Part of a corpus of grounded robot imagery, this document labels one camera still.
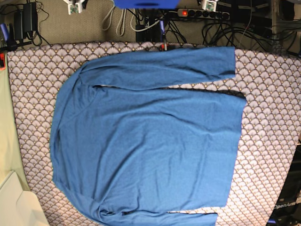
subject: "light green surface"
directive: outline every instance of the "light green surface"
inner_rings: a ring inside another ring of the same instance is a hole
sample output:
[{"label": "light green surface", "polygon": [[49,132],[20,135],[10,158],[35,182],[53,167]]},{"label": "light green surface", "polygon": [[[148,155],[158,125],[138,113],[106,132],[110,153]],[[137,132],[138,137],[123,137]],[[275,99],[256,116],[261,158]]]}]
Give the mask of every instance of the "light green surface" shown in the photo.
[{"label": "light green surface", "polygon": [[21,161],[8,70],[0,71],[0,183],[14,170],[23,190],[29,191]]}]

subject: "gray floor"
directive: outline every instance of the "gray floor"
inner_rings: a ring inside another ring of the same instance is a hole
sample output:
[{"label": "gray floor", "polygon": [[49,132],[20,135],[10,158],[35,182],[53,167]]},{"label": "gray floor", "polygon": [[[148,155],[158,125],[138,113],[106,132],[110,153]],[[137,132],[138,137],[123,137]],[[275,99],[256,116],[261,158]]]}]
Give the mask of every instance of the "gray floor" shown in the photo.
[{"label": "gray floor", "polygon": [[[116,34],[116,27],[121,15],[121,9],[116,8],[113,14],[111,28],[108,31],[101,29],[102,21],[112,7],[110,0],[89,0],[87,9],[81,14],[68,15],[67,4],[63,0],[40,0],[44,4],[44,10],[49,13],[49,18],[41,23],[41,34],[51,44],[54,43],[76,43],[85,41],[135,41],[135,32],[130,28],[130,20],[132,15],[127,13],[125,34],[119,37]],[[15,1],[17,3],[24,3],[26,0]],[[179,8],[199,8],[196,0],[181,0]],[[44,20],[47,14],[39,12],[39,21]],[[301,9],[300,5],[296,6],[296,17],[300,19]],[[6,23],[13,21],[13,15],[6,16]],[[176,22],[179,30],[187,39],[187,42],[199,44],[203,43],[201,29],[203,23],[191,22]],[[212,28],[209,37],[214,33],[216,28]],[[236,36],[236,44],[239,43],[240,35]],[[167,36],[169,42],[177,42],[176,38],[169,33]],[[290,49],[293,52],[299,52],[300,36],[296,39],[295,44]],[[292,40],[284,42],[287,47]],[[218,45],[225,45],[226,39],[221,40]],[[258,49],[258,45],[248,38],[242,39],[241,48]]]}]

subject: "blue long-sleeve shirt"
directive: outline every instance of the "blue long-sleeve shirt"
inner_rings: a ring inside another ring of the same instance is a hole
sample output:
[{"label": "blue long-sleeve shirt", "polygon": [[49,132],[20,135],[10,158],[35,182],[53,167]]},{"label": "blue long-sleeve shirt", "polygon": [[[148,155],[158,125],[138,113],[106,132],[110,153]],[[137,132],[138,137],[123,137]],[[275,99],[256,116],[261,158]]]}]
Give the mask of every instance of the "blue long-sleeve shirt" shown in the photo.
[{"label": "blue long-sleeve shirt", "polygon": [[234,48],[135,52],[86,63],[62,86],[53,181],[109,226],[213,226],[226,205],[246,100],[160,89],[235,76]]}]

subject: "red switch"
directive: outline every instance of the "red switch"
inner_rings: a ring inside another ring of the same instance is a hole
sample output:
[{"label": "red switch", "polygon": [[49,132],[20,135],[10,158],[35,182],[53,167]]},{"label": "red switch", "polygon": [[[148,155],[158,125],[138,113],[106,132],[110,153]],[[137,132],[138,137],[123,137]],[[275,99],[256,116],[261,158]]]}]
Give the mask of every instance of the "red switch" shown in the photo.
[{"label": "red switch", "polygon": [[183,16],[187,16],[187,15],[188,15],[188,10],[183,10],[183,11],[182,11],[182,15],[183,15]]}]

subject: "white cable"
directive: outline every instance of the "white cable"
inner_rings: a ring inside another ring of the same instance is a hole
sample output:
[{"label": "white cable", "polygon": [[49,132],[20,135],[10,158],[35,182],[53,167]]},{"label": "white cable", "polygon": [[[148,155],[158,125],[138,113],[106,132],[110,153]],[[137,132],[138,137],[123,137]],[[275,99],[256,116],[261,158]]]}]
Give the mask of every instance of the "white cable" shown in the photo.
[{"label": "white cable", "polygon": [[[110,9],[108,14],[103,19],[103,22],[102,22],[102,30],[103,31],[109,30],[109,28],[111,27],[111,24],[112,24],[112,17],[113,17],[113,12],[114,12],[114,9],[115,9],[115,2],[113,0],[110,0],[110,1],[113,2],[113,7]],[[108,25],[107,28],[104,28],[104,23],[106,23],[106,21],[109,17],[110,17],[109,25]]]},{"label": "white cable", "polygon": [[248,25],[246,26],[246,29],[244,30],[244,32],[243,32],[243,34],[242,34],[242,36],[240,37],[240,41],[239,41],[239,45],[238,45],[238,48],[240,48],[240,44],[241,44],[241,41],[242,41],[242,39],[243,39],[243,37],[244,37],[244,35],[245,35],[245,33],[246,33],[246,31],[247,31],[247,29],[248,29],[248,27],[250,26],[250,24],[251,24],[251,20],[252,20],[252,0],[250,1],[251,2],[251,14],[250,14],[250,20],[249,20],[249,23],[248,23]]},{"label": "white cable", "polygon": [[[103,19],[103,22],[102,22],[102,30],[103,31],[107,31],[107,30],[110,29],[110,27],[112,25],[112,18],[113,18],[114,9],[116,8],[114,0],[110,0],[110,1],[113,3],[113,6],[109,10],[108,14]],[[125,34],[125,31],[126,31],[126,15],[127,15],[127,10],[123,9],[122,12],[121,12],[120,20],[119,20],[117,28],[116,28],[116,34],[118,36],[123,36]],[[107,22],[108,18],[110,18],[109,19],[109,24],[105,28],[104,24]]]},{"label": "white cable", "polygon": [[148,26],[148,27],[143,28],[143,29],[141,29],[141,30],[136,30],[135,28],[133,28],[133,25],[132,25],[132,22],[133,22],[133,18],[134,18],[134,17],[135,17],[135,16],[133,15],[133,16],[132,16],[132,19],[131,19],[131,22],[130,22],[131,28],[132,28],[132,30],[133,30],[134,32],[144,32],[144,31],[146,31],[146,30],[148,30],[148,29],[150,29],[150,28],[156,26],[158,23],[160,23],[160,19],[163,18],[163,17],[160,17],[160,19],[159,19],[158,21],[156,21],[155,23],[153,23],[151,26]]},{"label": "white cable", "polygon": [[127,15],[127,10],[123,9],[122,12],[121,12],[120,20],[119,20],[118,25],[116,27],[116,34],[118,36],[123,36],[125,31],[126,31],[126,15]]}]

